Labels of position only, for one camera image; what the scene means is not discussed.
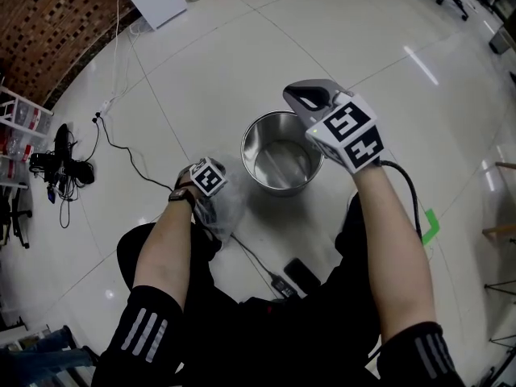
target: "black cable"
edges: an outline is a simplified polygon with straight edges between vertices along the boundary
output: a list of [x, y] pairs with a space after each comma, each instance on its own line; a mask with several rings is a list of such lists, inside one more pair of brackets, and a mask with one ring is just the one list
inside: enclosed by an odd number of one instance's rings
[[257, 261], [258, 261], [258, 264], [260, 264], [261, 268], [263, 268], [263, 269], [267, 272], [267, 274], [268, 274], [268, 275], [270, 275], [270, 277], [271, 277], [271, 278], [274, 278], [274, 277], [276, 276], [275, 274], [271, 273], [268, 269], [266, 269], [266, 268], [265, 268], [265, 265], [263, 265], [263, 264], [262, 264], [262, 262], [260, 261], [260, 259], [258, 258], [258, 256], [257, 256], [253, 251], [251, 251], [248, 247], [246, 247], [246, 246], [242, 243], [242, 241], [240, 241], [240, 239], [238, 239], [238, 238], [235, 236], [235, 234], [231, 233], [230, 237], [231, 237], [232, 239], [234, 239], [237, 243], [239, 243], [239, 244], [240, 244], [240, 246], [241, 246], [243, 249], [245, 249], [245, 250], [246, 250], [247, 252], [249, 252], [252, 256], [254, 256], [254, 257], [255, 257], [255, 260], [257, 260]]
[[[59, 209], [59, 224], [61, 225], [61, 228], [66, 229], [70, 225], [70, 202], [76, 201], [79, 198], [79, 191], [77, 191], [77, 197], [73, 197], [73, 193], [75, 191], [75, 179], [69, 177], [66, 181], [66, 189], [63, 194], [59, 193], [59, 198], [61, 198], [61, 205]], [[66, 225], [63, 225], [63, 204], [67, 203], [68, 206], [68, 222]]]
[[98, 138], [100, 137], [100, 127], [98, 127], [97, 121], [95, 121], [94, 123], [95, 123], [95, 126], [97, 127], [97, 140], [95, 141], [94, 150], [91, 152], [91, 155], [89, 155], [88, 159], [84, 160], [84, 162], [87, 162], [88, 160], [90, 160], [91, 157], [94, 155], [95, 151], [97, 150]]
[[419, 223], [418, 195], [416, 194], [414, 183], [410, 179], [409, 174], [399, 164], [391, 162], [390, 160], [380, 160], [379, 165], [390, 166], [391, 168], [396, 169], [405, 178], [405, 181], [410, 188], [410, 194], [412, 195], [412, 205], [414, 207], [414, 223], [416, 226], [416, 232], [418, 233], [419, 239], [422, 241], [421, 224]]
[[133, 161], [132, 159], [132, 153], [131, 153], [131, 149], [129, 149], [127, 146], [118, 146], [118, 145], [115, 145], [113, 144], [111, 141], [110, 141], [110, 137], [109, 135], [107, 134], [107, 129], [106, 129], [106, 124], [104, 123], [104, 119], [102, 118], [102, 116], [100, 116], [100, 114], [97, 114], [97, 117], [102, 121], [102, 126], [104, 127], [104, 132], [106, 133], [106, 138], [107, 138], [107, 143], [110, 144], [113, 148], [117, 148], [117, 149], [122, 149], [122, 150], [126, 150], [129, 152], [129, 157], [131, 158], [131, 164], [133, 166], [133, 168], [135, 169], [135, 171], [140, 175], [140, 177], [142, 177], [145, 181], [149, 181], [149, 182], [152, 182], [153, 184], [156, 184], [158, 186], [161, 186], [162, 188], [166, 188], [168, 189], [170, 192], [173, 192], [173, 189], [170, 187], [170, 186], [167, 186], [167, 185], [163, 185], [161, 184], [160, 182], [158, 181], [154, 181], [153, 179], [151, 178], [148, 178], [148, 177], [145, 177], [139, 170], [138, 168], [136, 168], [136, 165], [135, 165], [135, 162]]

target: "smartphone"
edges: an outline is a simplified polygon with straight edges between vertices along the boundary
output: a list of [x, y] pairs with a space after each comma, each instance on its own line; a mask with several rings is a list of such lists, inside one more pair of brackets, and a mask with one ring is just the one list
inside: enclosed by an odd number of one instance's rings
[[321, 281], [302, 263], [299, 258], [291, 260], [285, 268], [283, 268], [287, 277], [296, 283], [296, 285], [306, 294], [313, 293], [321, 286]]

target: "black sleeve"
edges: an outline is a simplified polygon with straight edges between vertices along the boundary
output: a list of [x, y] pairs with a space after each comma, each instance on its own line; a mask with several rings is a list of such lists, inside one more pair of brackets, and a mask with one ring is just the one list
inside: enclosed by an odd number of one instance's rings
[[92, 386], [170, 385], [181, 363], [183, 313], [163, 291], [135, 287]]
[[381, 348], [378, 372], [383, 385], [464, 387], [435, 322], [407, 328]]

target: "left hand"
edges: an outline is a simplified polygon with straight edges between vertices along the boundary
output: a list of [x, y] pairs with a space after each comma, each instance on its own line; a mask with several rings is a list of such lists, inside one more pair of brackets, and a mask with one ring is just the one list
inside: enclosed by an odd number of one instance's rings
[[[179, 185], [182, 185], [185, 182], [190, 182], [190, 181], [192, 181], [192, 178], [190, 177], [190, 172], [187, 172], [179, 180]], [[195, 185], [183, 186], [183, 188], [186, 188], [187, 190], [189, 190], [190, 193], [193, 195], [193, 197], [195, 198], [196, 201], [199, 198], [202, 198], [202, 192], [201, 192], [201, 190], [197, 186], [195, 186]]]

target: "power cable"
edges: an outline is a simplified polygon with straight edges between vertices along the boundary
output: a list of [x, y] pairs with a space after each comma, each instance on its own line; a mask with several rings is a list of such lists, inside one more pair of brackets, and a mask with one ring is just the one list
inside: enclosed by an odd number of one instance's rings
[[[73, 146], [75, 146], [77, 144], [77, 142], [75, 141], [75, 138], [73, 137], [73, 133], [71, 131], [68, 131], [68, 134], [72, 136], [72, 140], [73, 140], [71, 143], [68, 142], [68, 144], [67, 144], [67, 149], [69, 150], [70, 156], [72, 156]], [[82, 167], [82, 170], [78, 172], [79, 176], [72, 177], [72, 176], [68, 175], [68, 177], [66, 179], [66, 186], [64, 188], [64, 192], [61, 193], [59, 191], [59, 189], [57, 190], [59, 198], [61, 198], [61, 204], [60, 204], [60, 209], [59, 209], [59, 224], [61, 225], [61, 227], [63, 229], [68, 228], [70, 225], [70, 202], [74, 202], [77, 199], [79, 199], [79, 189], [84, 188], [85, 185], [87, 185], [86, 183], [79, 182], [78, 178], [86, 179], [86, 176], [85, 176], [86, 171], [88, 173], [93, 173], [93, 165], [88, 163], [88, 160], [94, 155], [95, 150], [97, 149], [99, 134], [100, 134], [100, 130], [98, 129], [97, 141], [95, 142], [94, 150], [91, 152], [91, 155], [89, 156], [89, 158], [87, 160], [82, 161], [82, 163], [84, 163], [85, 166]], [[63, 224], [63, 206], [64, 206], [65, 202], [66, 202], [66, 205], [68, 208], [68, 221], [66, 224]]]
[[114, 31], [114, 53], [113, 53], [113, 68], [111, 70], [111, 96], [114, 96], [114, 84], [116, 74], [116, 51], [119, 48], [119, 25], [120, 25], [120, 0], [116, 0], [116, 28]]
[[262, 262], [260, 261], [260, 259], [258, 258], [258, 256], [253, 252], [251, 251], [246, 245], [244, 245], [242, 243], [242, 241], [240, 241], [240, 239], [238, 239], [235, 234], [233, 234], [233, 232], [231, 233], [230, 237], [232, 239], [234, 239], [237, 243], [240, 244], [240, 246], [245, 249], [247, 252], [249, 252], [252, 256], [254, 256], [255, 260], [258, 261], [258, 264], [260, 264], [260, 267], [263, 268], [265, 270], [265, 272], [271, 277], [271, 278], [274, 278], [276, 276], [276, 274], [274, 273], [271, 273], [267, 268], [265, 268], [265, 265], [262, 264]]
[[418, 195], [416, 193], [416, 189], [414, 187], [414, 183], [412, 182], [412, 179], [410, 179], [409, 174], [406, 172], [406, 170], [404, 168], [402, 168], [399, 164], [391, 162], [390, 160], [380, 160], [379, 165], [380, 166], [389, 166], [391, 168], [394, 168], [405, 178], [405, 181], [410, 189], [410, 195], [412, 195], [412, 207], [414, 210], [415, 229], [416, 229], [416, 232], [418, 233], [419, 239], [422, 241], [421, 225], [419, 223]]
[[97, 140], [95, 140], [94, 150], [91, 152], [91, 155], [88, 156], [88, 159], [85, 160], [85, 162], [90, 160], [92, 158], [92, 156], [94, 155], [95, 151], [97, 150], [98, 138], [100, 137], [100, 127], [98, 127], [98, 123], [97, 122], [95, 122], [95, 126], [97, 126]]
[[104, 122], [104, 119], [102, 118], [102, 116], [100, 115], [100, 113], [96, 113], [95, 116], [97, 116], [98, 119], [101, 120], [102, 122], [102, 127], [104, 128], [104, 132], [106, 133], [106, 139], [107, 139], [107, 143], [110, 144], [113, 148], [117, 148], [117, 149], [121, 149], [121, 150], [126, 150], [127, 152], [129, 152], [129, 157], [131, 159], [131, 164], [132, 164], [132, 167], [135, 169], [135, 171], [139, 174], [139, 176], [141, 178], [143, 178], [145, 181], [149, 181], [149, 182], [152, 182], [153, 184], [156, 184], [158, 186], [161, 186], [162, 188], [166, 188], [168, 189], [170, 192], [173, 192], [173, 189], [168, 186], [168, 185], [164, 185], [158, 181], [154, 181], [153, 179], [151, 179], [150, 177], [146, 177], [144, 176], [140, 171], [139, 169], [136, 167], [135, 165], [135, 162], [133, 160], [133, 157], [132, 157], [132, 153], [131, 153], [131, 149], [128, 148], [127, 146], [118, 146], [118, 145], [115, 145], [113, 144], [111, 141], [110, 141], [110, 137], [109, 135], [107, 134], [107, 129], [106, 129], [106, 123]]

